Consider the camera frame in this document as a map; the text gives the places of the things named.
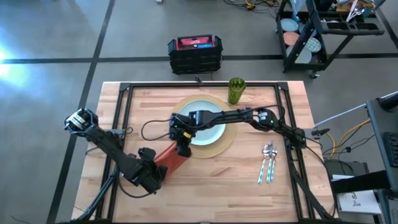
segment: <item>black cart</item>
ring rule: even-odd
[[[287,46],[284,42],[284,31],[282,30],[281,24],[282,19],[291,19],[293,16],[293,12],[284,10],[287,1],[288,0],[282,0],[276,15],[277,28],[275,30],[279,36],[280,48],[284,59],[284,73],[289,70],[309,70],[311,71],[310,77],[316,78],[319,76],[317,73],[326,70],[354,36],[383,35],[384,33],[384,29],[375,14],[371,14],[369,17],[355,16],[349,22],[346,22],[346,18],[349,14],[348,12],[323,12],[319,4],[317,5],[317,3],[319,3],[318,1],[306,0],[308,12],[298,12],[296,15],[305,26],[300,33],[298,41],[293,46],[291,53],[287,55]],[[329,6],[323,5],[322,8],[328,9],[330,6],[331,4]],[[317,30],[317,34],[314,38],[320,41],[322,46],[321,50],[312,54],[312,59],[309,63],[296,63],[297,57],[302,49],[306,47],[305,44],[311,37],[314,29]],[[331,55],[328,55],[321,34],[345,35],[346,38]]]

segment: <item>green glass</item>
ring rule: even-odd
[[[243,79],[232,78],[228,83],[228,103],[232,105],[238,103],[245,88],[246,82]]]

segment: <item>blue label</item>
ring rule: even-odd
[[[198,48],[204,48],[204,47],[212,47],[212,45],[211,45],[211,44],[201,44],[201,45],[198,45]]]

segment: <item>white cable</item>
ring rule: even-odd
[[[397,92],[390,93],[390,94],[388,94],[388,95],[386,95],[386,96],[382,96],[381,98],[383,99],[383,98],[392,96],[392,95],[394,95],[394,94],[396,94],[396,93],[398,93],[398,91],[397,91]],[[315,127],[317,127],[319,124],[323,124],[323,123],[325,123],[325,122],[327,122],[327,121],[330,121],[331,119],[335,119],[335,118],[337,118],[337,117],[339,117],[339,116],[341,116],[341,115],[344,115],[344,114],[349,113],[349,112],[351,112],[351,111],[354,111],[354,110],[356,110],[356,109],[364,108],[365,106],[366,106],[366,103],[364,103],[364,104],[362,104],[362,105],[359,105],[359,106],[357,106],[357,107],[355,107],[355,108],[352,108],[352,109],[350,109],[350,110],[348,110],[348,111],[342,112],[342,113],[340,113],[340,114],[338,114],[338,115],[334,115],[334,116],[332,116],[332,117],[330,117],[330,118],[328,118],[328,119],[326,119],[326,120],[323,120],[323,121],[321,121],[321,122],[315,124]]]

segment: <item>white paper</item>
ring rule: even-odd
[[[333,180],[348,179],[354,176],[333,175]],[[380,206],[372,190],[337,194],[338,210],[341,212],[357,212],[381,214]]]

